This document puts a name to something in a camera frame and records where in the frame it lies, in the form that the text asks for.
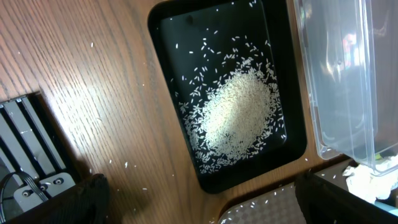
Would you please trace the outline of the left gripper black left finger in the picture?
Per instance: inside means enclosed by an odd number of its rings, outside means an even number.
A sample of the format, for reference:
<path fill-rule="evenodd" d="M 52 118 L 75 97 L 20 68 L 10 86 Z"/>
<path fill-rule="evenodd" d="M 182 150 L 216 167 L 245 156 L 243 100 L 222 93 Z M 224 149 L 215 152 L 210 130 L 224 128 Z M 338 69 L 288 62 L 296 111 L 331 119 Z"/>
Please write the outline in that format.
<path fill-rule="evenodd" d="M 95 174 L 7 222 L 104 224 L 108 206 L 108 180 L 103 174 Z"/>

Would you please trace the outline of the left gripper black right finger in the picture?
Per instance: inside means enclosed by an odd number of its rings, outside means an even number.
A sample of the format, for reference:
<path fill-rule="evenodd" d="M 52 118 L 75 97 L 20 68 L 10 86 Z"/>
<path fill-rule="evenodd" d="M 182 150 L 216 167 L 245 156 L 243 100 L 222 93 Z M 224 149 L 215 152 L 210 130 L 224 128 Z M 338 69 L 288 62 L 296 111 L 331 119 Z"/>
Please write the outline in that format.
<path fill-rule="evenodd" d="M 295 182 L 295 196 L 307 223 L 397 224 L 397 216 L 306 172 Z"/>

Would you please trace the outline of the white paper napkin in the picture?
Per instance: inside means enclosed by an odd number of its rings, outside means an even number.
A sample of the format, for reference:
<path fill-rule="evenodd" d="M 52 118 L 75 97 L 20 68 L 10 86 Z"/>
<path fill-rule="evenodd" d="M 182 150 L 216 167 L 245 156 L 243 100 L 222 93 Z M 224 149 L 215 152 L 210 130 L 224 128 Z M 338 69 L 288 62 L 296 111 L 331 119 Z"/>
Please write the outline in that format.
<path fill-rule="evenodd" d="M 348 191 L 371 204 L 377 199 L 388 199 L 397 189 L 397 155 L 382 157 L 376 154 L 370 161 L 360 159 L 358 162 L 356 167 L 348 166 L 342 173 Z"/>

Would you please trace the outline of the light blue bowl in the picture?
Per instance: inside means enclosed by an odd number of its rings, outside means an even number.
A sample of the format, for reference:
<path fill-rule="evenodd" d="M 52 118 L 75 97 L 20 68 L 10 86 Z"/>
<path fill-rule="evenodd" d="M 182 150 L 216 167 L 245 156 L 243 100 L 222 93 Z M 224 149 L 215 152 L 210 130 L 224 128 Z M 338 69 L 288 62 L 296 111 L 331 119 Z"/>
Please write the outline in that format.
<path fill-rule="evenodd" d="M 391 205 L 375 201 L 374 205 L 382 210 L 385 210 L 391 214 L 397 215 L 397 208 Z"/>

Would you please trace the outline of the white rice pile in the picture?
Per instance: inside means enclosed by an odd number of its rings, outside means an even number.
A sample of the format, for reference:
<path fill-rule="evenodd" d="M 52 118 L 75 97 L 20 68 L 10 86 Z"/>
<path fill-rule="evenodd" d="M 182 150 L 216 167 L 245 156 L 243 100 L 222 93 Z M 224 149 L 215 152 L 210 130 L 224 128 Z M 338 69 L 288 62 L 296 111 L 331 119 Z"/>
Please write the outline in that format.
<path fill-rule="evenodd" d="M 199 173 L 214 174 L 285 139 L 260 1 L 232 1 L 162 22 L 179 115 Z"/>

